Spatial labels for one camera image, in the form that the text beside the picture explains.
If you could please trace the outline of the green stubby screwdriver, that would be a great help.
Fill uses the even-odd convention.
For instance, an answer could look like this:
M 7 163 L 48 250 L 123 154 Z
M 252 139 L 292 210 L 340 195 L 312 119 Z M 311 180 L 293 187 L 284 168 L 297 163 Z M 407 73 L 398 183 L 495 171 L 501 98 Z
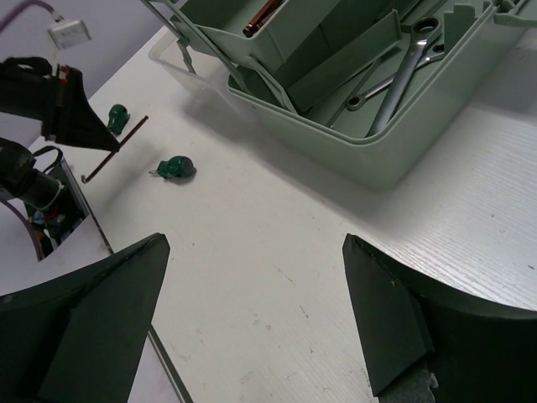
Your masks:
M 192 159 L 184 155 L 176 155 L 168 160 L 161 160 L 158 166 L 149 172 L 164 180 L 187 180 L 197 172 Z
M 107 129 L 114 135 L 122 133 L 130 119 L 127 108 L 122 104 L 114 104 L 108 112 Z

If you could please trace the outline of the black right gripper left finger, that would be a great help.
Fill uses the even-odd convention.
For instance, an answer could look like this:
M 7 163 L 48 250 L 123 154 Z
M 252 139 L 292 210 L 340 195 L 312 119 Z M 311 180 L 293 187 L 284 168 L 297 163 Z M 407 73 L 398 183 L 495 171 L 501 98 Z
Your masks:
M 1 298 L 3 402 L 125 402 L 164 282 L 155 233 Z

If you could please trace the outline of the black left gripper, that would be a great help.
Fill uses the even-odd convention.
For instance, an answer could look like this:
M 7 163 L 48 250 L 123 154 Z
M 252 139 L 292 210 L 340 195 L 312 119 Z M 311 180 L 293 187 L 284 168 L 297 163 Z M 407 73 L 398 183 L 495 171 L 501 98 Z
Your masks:
M 1 112 L 41 122 L 41 135 L 56 144 L 120 148 L 89 105 L 81 71 L 61 66 L 54 75 L 41 57 L 11 57 L 1 63 Z

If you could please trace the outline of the long brown hex key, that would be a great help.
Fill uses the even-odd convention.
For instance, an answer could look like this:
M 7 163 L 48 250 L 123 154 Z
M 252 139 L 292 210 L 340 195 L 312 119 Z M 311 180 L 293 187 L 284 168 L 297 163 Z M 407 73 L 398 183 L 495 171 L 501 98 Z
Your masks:
M 268 0 L 244 27 L 244 36 L 251 38 L 256 34 L 283 3 L 284 0 Z

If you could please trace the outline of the large silver ratchet wrench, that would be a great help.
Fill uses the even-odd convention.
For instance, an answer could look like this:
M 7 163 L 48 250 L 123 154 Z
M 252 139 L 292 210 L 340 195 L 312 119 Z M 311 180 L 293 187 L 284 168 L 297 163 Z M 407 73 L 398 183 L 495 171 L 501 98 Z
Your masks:
M 420 58 L 440 34 L 441 21 L 436 17 L 425 17 L 412 25 L 409 47 L 368 130 L 367 138 L 386 128 L 406 91 Z

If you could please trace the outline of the dark brown hex key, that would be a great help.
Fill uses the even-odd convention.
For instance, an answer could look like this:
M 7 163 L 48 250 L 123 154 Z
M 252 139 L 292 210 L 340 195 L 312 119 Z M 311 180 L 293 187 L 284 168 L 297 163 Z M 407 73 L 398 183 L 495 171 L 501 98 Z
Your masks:
M 126 135 L 126 137 L 119 143 L 119 149 L 113 152 L 110 152 L 98 165 L 97 167 L 88 175 L 81 176 L 81 182 L 83 184 L 89 183 L 109 162 L 110 160 L 123 148 L 126 143 L 141 129 L 144 124 L 149 120 L 149 116 L 144 116 L 134 128 Z

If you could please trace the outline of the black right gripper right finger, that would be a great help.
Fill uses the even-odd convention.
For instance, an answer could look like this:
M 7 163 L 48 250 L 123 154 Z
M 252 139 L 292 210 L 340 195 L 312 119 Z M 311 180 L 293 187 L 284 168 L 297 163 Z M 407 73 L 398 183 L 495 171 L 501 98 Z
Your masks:
M 346 236 L 342 252 L 379 401 L 535 401 L 534 311 L 458 290 L 355 235 Z

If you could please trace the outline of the green cantilever toolbox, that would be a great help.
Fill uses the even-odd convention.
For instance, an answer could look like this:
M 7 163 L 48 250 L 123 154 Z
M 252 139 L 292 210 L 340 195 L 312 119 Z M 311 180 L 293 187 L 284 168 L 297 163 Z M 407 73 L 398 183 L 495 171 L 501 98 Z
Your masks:
M 228 91 L 275 137 L 379 191 L 401 180 L 536 25 L 533 1 L 284 1 L 245 37 L 242 30 L 266 2 L 146 7 L 182 45 L 222 63 Z M 388 88 L 353 112 L 347 99 L 396 73 L 412 25 L 425 17 L 441 21 L 432 45 L 443 43 L 445 57 L 414 70 L 386 128 L 367 138 Z

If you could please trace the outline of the small silver ratchet wrench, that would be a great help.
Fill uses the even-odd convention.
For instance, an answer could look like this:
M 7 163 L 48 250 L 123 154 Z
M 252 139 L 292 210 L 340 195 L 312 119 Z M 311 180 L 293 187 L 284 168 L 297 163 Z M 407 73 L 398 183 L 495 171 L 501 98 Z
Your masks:
M 445 48 L 443 43 L 432 45 L 420 58 L 418 64 L 415 67 L 415 70 L 419 70 L 422 67 L 442 60 L 445 57 Z M 394 81 L 395 74 L 392 74 L 388 78 L 380 81 L 378 84 L 372 86 L 368 90 L 361 92 L 353 97 L 347 99 L 346 108 L 348 111 L 356 111 L 360 109 L 368 99 L 378 95 L 380 92 L 384 91 L 386 88 L 389 88 L 392 82 Z

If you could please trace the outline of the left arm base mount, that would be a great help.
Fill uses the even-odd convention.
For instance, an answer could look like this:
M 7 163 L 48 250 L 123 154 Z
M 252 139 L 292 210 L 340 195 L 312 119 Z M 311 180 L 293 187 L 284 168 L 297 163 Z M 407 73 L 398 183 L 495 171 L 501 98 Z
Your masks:
M 37 260 L 41 261 L 72 235 L 86 218 L 93 220 L 99 232 L 102 230 L 63 152 L 56 146 L 46 145 L 33 154 L 37 160 L 35 168 L 61 185 L 60 194 L 44 210 L 24 203 L 23 216 L 36 242 Z

